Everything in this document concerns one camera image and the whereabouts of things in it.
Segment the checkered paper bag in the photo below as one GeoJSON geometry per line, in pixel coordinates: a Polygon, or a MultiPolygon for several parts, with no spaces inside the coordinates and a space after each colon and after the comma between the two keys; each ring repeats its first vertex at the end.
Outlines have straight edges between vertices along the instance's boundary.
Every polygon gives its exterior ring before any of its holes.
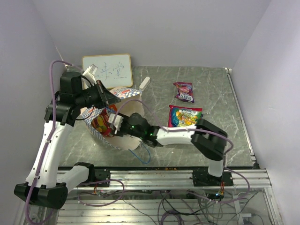
{"type": "Polygon", "coordinates": [[[128,122],[128,117],[133,113],[144,116],[142,91],[129,87],[116,87],[109,91],[120,99],[120,102],[97,109],[86,108],[81,117],[90,132],[104,144],[118,150],[128,150],[143,164],[148,164],[149,159],[144,161],[138,157],[134,150],[142,146],[150,153],[149,148],[142,143],[141,137],[130,134],[137,131],[138,126],[128,122]]]}

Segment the green Fox's candy bag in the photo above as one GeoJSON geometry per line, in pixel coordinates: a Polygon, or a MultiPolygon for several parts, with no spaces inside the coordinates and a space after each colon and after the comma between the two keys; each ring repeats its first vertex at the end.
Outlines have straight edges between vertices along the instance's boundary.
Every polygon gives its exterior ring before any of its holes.
{"type": "Polygon", "coordinates": [[[202,108],[169,105],[168,127],[186,127],[196,124],[202,116],[202,108]]]}

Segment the purple snack bag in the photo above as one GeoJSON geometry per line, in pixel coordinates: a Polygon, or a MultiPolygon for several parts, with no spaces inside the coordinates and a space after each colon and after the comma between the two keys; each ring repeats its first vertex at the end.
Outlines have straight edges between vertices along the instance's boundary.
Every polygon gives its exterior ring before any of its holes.
{"type": "Polygon", "coordinates": [[[177,94],[174,96],[180,101],[194,103],[193,85],[191,82],[174,82],[177,88],[177,94]]]}

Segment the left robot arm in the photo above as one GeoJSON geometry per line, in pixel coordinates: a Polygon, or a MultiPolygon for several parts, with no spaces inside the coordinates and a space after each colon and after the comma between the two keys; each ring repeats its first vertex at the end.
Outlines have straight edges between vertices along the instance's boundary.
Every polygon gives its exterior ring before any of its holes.
{"type": "Polygon", "coordinates": [[[81,73],[63,73],[59,100],[46,108],[44,134],[35,163],[26,181],[15,186],[14,194],[29,204],[58,210],[73,188],[81,183],[91,186],[96,175],[90,163],[78,162],[66,174],[57,176],[63,146],[82,108],[102,109],[120,101],[101,81],[84,90],[81,73]]]}

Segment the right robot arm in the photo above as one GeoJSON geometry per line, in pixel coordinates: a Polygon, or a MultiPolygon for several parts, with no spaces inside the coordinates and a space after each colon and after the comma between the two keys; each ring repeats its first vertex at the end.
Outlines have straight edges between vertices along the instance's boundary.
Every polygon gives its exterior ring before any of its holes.
{"type": "Polygon", "coordinates": [[[227,133],[207,120],[186,127],[152,126],[138,113],[129,117],[118,113],[109,116],[110,127],[116,136],[133,136],[151,147],[187,144],[197,148],[208,160],[207,181],[218,185],[223,180],[227,133]]]}

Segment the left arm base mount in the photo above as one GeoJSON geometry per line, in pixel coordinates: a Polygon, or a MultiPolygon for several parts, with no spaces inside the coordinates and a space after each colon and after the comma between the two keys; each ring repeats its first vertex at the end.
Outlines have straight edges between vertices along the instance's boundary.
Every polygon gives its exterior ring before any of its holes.
{"type": "Polygon", "coordinates": [[[103,183],[95,183],[95,184],[89,184],[87,185],[87,183],[91,183],[91,182],[96,182],[96,181],[105,181],[105,180],[109,180],[111,178],[111,173],[109,170],[107,170],[106,168],[98,168],[96,167],[94,169],[94,172],[92,173],[92,175],[88,176],[88,179],[86,181],[84,181],[83,183],[80,183],[78,185],[78,187],[88,187],[88,186],[92,186],[92,185],[97,185],[98,187],[109,187],[110,182],[103,182],[103,183]]]}

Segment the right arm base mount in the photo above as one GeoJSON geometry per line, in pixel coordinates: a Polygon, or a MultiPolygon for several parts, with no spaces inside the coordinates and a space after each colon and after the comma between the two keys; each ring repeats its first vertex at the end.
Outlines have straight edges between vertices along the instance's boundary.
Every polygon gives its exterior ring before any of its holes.
{"type": "Polygon", "coordinates": [[[224,185],[233,186],[232,173],[224,171],[221,177],[214,177],[209,175],[208,167],[200,167],[197,170],[193,170],[190,179],[193,181],[194,187],[221,187],[224,185]]]}

